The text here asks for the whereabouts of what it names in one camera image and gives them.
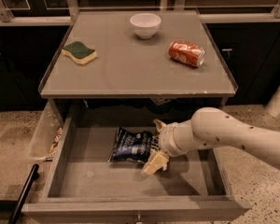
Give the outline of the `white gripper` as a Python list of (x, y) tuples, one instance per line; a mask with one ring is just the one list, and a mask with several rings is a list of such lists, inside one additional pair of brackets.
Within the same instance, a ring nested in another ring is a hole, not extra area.
[(145, 175), (153, 175), (160, 170), (160, 168), (166, 166), (169, 162), (169, 157), (177, 157), (185, 154), (185, 151), (175, 143), (174, 130), (178, 127), (177, 122), (165, 124), (159, 119), (154, 119), (153, 123), (159, 133), (158, 145), (163, 152), (161, 150), (153, 151), (150, 154), (142, 169), (142, 173)]

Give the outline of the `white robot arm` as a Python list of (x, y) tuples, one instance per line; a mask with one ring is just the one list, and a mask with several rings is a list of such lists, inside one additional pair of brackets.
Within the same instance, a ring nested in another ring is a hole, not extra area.
[(146, 175), (156, 173), (172, 157), (223, 146), (241, 149), (280, 171), (280, 132), (248, 125), (220, 109), (200, 108), (180, 123), (154, 123), (160, 149), (150, 154), (143, 168)]

